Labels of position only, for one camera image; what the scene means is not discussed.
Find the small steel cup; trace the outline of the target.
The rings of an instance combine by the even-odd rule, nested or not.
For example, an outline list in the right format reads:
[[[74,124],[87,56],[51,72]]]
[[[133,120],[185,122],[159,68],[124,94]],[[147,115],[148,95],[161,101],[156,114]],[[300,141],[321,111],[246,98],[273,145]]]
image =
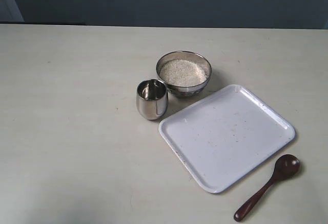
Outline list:
[[[136,107],[142,117],[156,120],[162,117],[168,107],[168,90],[157,79],[142,81],[136,90]]]

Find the dark brown wooden spoon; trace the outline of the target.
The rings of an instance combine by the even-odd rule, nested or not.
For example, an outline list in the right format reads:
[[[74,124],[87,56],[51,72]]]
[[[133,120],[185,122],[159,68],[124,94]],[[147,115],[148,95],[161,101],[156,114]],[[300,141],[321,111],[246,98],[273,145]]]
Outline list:
[[[300,169],[299,159],[291,154],[285,154],[277,159],[269,181],[251,196],[234,214],[234,220],[241,222],[255,207],[265,192],[275,183],[292,178]]]

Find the steel bowl with rice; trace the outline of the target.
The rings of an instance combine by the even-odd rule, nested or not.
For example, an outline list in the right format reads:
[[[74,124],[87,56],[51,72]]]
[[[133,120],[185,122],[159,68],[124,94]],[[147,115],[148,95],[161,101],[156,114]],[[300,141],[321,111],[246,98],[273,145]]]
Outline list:
[[[156,74],[168,91],[177,97],[191,97],[208,84],[212,66],[202,55],[191,51],[174,51],[162,56]]]

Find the white plastic tray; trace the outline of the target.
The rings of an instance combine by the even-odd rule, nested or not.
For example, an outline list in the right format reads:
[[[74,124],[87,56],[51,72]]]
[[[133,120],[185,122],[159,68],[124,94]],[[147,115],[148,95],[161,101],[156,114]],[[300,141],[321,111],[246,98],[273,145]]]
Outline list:
[[[159,132],[199,186],[221,193],[295,138],[294,127],[241,85],[165,118]]]

